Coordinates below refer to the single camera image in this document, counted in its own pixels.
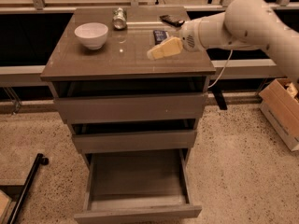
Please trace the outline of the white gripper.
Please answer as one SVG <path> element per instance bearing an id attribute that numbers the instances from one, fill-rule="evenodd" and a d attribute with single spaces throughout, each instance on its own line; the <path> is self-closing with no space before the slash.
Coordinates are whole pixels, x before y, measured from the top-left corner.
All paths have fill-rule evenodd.
<path id="1" fill-rule="evenodd" d="M 150 60 L 158 60 L 165 57 L 180 54 L 183 47 L 190 52 L 203 49 L 199 38 L 200 19 L 186 21 L 179 31 L 179 37 L 169 37 L 159 45 L 147 51 Z"/>

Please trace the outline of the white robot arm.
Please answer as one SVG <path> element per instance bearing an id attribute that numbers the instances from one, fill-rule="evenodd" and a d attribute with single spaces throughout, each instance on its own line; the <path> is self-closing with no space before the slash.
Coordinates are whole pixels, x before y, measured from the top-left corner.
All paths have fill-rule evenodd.
<path id="1" fill-rule="evenodd" d="M 224 12 L 185 22 L 147 52 L 151 60 L 207 49 L 262 50 L 294 85 L 299 82 L 299 34 L 264 0 L 234 0 Z"/>

